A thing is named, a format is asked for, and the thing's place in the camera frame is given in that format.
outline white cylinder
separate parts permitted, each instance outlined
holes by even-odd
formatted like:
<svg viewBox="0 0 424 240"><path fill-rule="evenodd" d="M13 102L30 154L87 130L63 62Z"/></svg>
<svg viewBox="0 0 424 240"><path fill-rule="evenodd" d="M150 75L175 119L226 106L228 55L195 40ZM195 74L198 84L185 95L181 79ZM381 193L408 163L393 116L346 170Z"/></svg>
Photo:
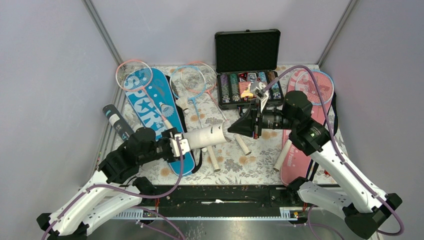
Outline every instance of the white cylinder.
<svg viewBox="0 0 424 240"><path fill-rule="evenodd" d="M245 142L238 134L234 134L234 138L237 141L238 145L240 145L241 150L243 150L244 155L247 156L252 153L252 151L249 150L248 146L246 146Z"/></svg>
<svg viewBox="0 0 424 240"><path fill-rule="evenodd" d="M215 153L214 153L214 150L212 149L212 147L208 146L206 149L207 149L207 153L209 154L209 157L210 157L210 162L212 163L213 171L214 172L221 171L221 168L218 165L218 161L217 161L217 158L215 157Z"/></svg>
<svg viewBox="0 0 424 240"><path fill-rule="evenodd" d="M184 138L188 140L190 149L199 149L231 142L229 138L224 136L222 123L185 132Z"/></svg>
<svg viewBox="0 0 424 240"><path fill-rule="evenodd" d="M287 141L284 144L284 147L281 150L281 153L278 156L277 162L274 165L275 171L280 171L281 167L283 166L284 159L286 159L287 154L289 153L290 147L292 146L292 141L290 139L287 139Z"/></svg>

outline black case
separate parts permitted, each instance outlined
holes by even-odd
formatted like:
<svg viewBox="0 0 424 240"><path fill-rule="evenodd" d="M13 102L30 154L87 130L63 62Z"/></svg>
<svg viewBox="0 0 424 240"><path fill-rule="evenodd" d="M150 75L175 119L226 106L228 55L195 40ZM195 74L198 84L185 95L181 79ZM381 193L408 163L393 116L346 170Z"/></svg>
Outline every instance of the black case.
<svg viewBox="0 0 424 240"><path fill-rule="evenodd" d="M239 73L264 72L266 81L270 83L269 73L276 78L278 50L280 45L280 31L278 29L255 30L255 31L232 31L215 33L215 53L216 72L218 73L216 82L218 87L219 107L222 110L236 109L250 104L250 99L241 98L240 101L233 101L230 75ZM223 101L221 75L227 75L227 86L229 91L229 102ZM270 92L267 106L281 106L284 96L281 85L278 82L279 94L276 98Z"/></svg>

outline shuttlecock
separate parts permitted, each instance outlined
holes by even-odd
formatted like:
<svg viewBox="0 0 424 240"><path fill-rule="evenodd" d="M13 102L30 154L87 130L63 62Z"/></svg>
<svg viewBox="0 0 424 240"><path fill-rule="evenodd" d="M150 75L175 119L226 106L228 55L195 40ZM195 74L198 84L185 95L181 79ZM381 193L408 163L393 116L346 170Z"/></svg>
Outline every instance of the shuttlecock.
<svg viewBox="0 0 424 240"><path fill-rule="evenodd" d="M174 114L174 108L170 105L166 105L166 104L161 103L160 104L160 110L162 111L162 114L163 114L163 116L165 116L165 118Z"/></svg>
<svg viewBox="0 0 424 240"><path fill-rule="evenodd" d="M181 96L175 101L176 105L180 107L185 114L189 113L189 103L187 102L186 95Z"/></svg>

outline cable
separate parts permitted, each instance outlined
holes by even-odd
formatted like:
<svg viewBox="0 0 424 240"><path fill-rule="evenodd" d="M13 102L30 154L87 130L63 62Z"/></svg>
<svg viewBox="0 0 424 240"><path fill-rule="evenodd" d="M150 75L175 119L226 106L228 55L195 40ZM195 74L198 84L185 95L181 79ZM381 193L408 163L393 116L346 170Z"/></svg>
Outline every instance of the cable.
<svg viewBox="0 0 424 240"><path fill-rule="evenodd" d="M156 200L155 200L155 204L154 204L154 209L156 210L156 212L158 212L158 206L159 206L159 203L161 202L161 199L160 198L156 198Z"/></svg>
<svg viewBox="0 0 424 240"><path fill-rule="evenodd" d="M181 230L172 222L172 221L170 221L168 218L166 218L164 215L162 215L162 214L160 214L160 213L158 213L158 212L155 212L155 211L152 211L152 210L150 210L150 209L147 209L147 208L144 208L144 207L142 207L142 206L133 206L133 208L135 208L135 209L141 209L141 210L143 210L143 211L146 211L146 212L149 212L149 213L151 213L151 214L155 214L155 215L157 215L157 216L159 216L159 217L161 217L161 218L163 218L163 220L165 220L167 223L169 223L169 225L171 225L177 232L178 232L178 234L182 237L182 240L186 240L186 237L184 236L184 234L181 232ZM156 228L154 228L154 227L150 227L149 226L149 228L151 228L151 229L153 229L153 230L155 230L155 231L158 231L158 232L160 232L160 233L162 233L162 234L165 234L165 235L167 235L168 237L171 237L171 238L173 238L173 239L176 239L176 240L181 240L181 239L179 239L179 238L175 238L174 236L172 236L172 235L170 235L170 234L168 234L168 233L166 233L166 232L164 232L164 231L162 231L162 230L159 230L159 229L156 229Z"/></svg>
<svg viewBox="0 0 424 240"><path fill-rule="evenodd" d="M76 196L69 204L68 206L66 206L62 213L60 213L57 216L57 220L54 220L50 226L48 226L48 228L45 230L44 234L41 237L41 240L45 240L47 237L47 234L50 232L50 230L56 225L56 223L58 223L58 221L61 220L61 218L66 214L66 212L78 201L80 200L80 198L82 198L86 193L89 193L92 189L95 188L107 188L107 189L112 189L124 194L128 194L134 197L138 197L138 198L145 198L145 199L158 199L158 198L162 198L165 197L169 194L171 194L177 187L178 184L180 184L181 182L181 178L183 178L183 171L184 171L184 156L183 156L183 151L181 150L181 145L180 145L180 138L176 137L175 138L176 143L177 143L177 147L178 147L178 151L179 151L179 160L180 160L180 168L179 168L179 175L178 175L178 179L176 180L175 185L167 192L159 194L159 195L143 195L143 194L137 194L134 192L130 192L130 191L126 191L123 189L120 189L119 187L115 187L115 186L110 186L110 185L106 185L106 184L98 184L98 185L92 185L90 187L87 187L85 189L85 191L81 192L78 196Z"/></svg>
<svg viewBox="0 0 424 240"><path fill-rule="evenodd" d="M325 229L332 231L335 234L337 234L340 237L341 240L345 240L345 238L342 236L342 234L339 231L337 231L336 229L334 229L333 227L328 226L328 225L324 225L324 224L319 224L319 223L310 223L309 220L305 224L283 224L284 227L295 227L295 228L305 227L306 225L311 225L313 227L325 228Z"/></svg>
<svg viewBox="0 0 424 240"><path fill-rule="evenodd" d="M161 234L163 234L163 235L166 235L166 236L168 236L168 237L170 237L170 238L172 238L172 239L175 239L175 240L181 240L181 239L179 239L179 238L176 238L176 237L172 236L171 234L169 234L169 233L167 233L167 232L164 232L164 231L162 231L162 230L160 230L160 229L157 229L156 227L152 227L152 226L150 226L150 225L148 225L148 224L144 224L144 223L141 223L141 222L137 222L137 224L139 224L142 228L143 228L143 227L149 228L149 229L154 230L154 231L156 231L156 232L159 232L159 233L161 233Z"/></svg>
<svg viewBox="0 0 424 240"><path fill-rule="evenodd" d="M340 232L338 232L337 230L335 230L334 228L332 228L331 226L328 225L324 225L324 224L319 224L319 223L311 223L311 213L312 213L312 209L316 207L315 205L310 206L308 212L307 212L307 225L310 228L310 231L313 233L313 235L315 236L316 239L321 240L321 238L317 235L317 233L314 231L314 229L312 228L312 226L317 226L317 227L322 227L322 228L327 228L333 232L335 232L342 240L344 240L345 238L343 238L343 236L340 234Z"/></svg>
<svg viewBox="0 0 424 240"><path fill-rule="evenodd" d="M306 202L303 203L302 213L306 211L306 208L308 207L308 204Z"/></svg>
<svg viewBox="0 0 424 240"><path fill-rule="evenodd" d="M313 84L315 85L316 91L318 93L319 100L321 101L322 111L324 112L324 117L325 117L325 123L327 124L327 126L330 126L330 119L329 119L329 116L327 114L327 108L326 108L326 106L324 104L322 104L322 103L324 103L324 100L323 100L323 96L321 95L321 91L320 91L320 88L318 86L317 80L315 79L314 74L312 73L312 71L307 66L296 65L296 66L290 67L289 69L287 69L283 73L281 73L278 77L276 77L273 81L271 81L263 89L263 91L269 90L276 82L278 82L280 80L280 78L282 76L286 75L288 72L290 72L290 71L292 71L294 69L297 69L297 68L305 69L309 73L309 75L311 76L312 81L313 81ZM390 213L394 216L394 218L399 223L400 229L399 229L398 232L385 232L385 231L381 231L381 230L377 230L377 232L378 233L381 233L381 234L384 234L384 235L387 235L387 236L399 236L399 235L403 234L404 231L405 231L405 226L404 226L404 223L402 222L401 218L399 217L399 215L370 186L368 186L368 184L355 172L355 170L349 165L349 163L346 162L345 158L343 157L343 155L339 151L339 148L337 147L336 140L335 140L334 134L333 134L333 130L330 127L328 128L328 132L329 132L329 135L330 135L331 144L332 144L335 152L337 153L338 158L341 160L341 162L355 176L355 178L363 185L364 188L366 188L373 196L377 196L377 199L381 202L381 204L383 204L390 211Z"/></svg>
<svg viewBox="0 0 424 240"><path fill-rule="evenodd" d="M124 184L124 186L128 186L131 182L131 180L138 178L138 176L133 176L131 177L128 181L126 181L126 184Z"/></svg>

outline poker chip set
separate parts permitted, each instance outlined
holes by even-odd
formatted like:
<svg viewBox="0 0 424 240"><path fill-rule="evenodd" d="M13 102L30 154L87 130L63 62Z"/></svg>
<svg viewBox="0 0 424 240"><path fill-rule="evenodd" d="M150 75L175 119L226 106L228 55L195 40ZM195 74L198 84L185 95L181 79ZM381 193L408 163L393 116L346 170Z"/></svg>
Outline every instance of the poker chip set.
<svg viewBox="0 0 424 240"><path fill-rule="evenodd" d="M215 34L216 72L219 107L222 110L248 106L255 96L250 85L270 83L278 75L280 31L217 32ZM269 90L269 106L283 104L283 92L277 82Z"/></svg>

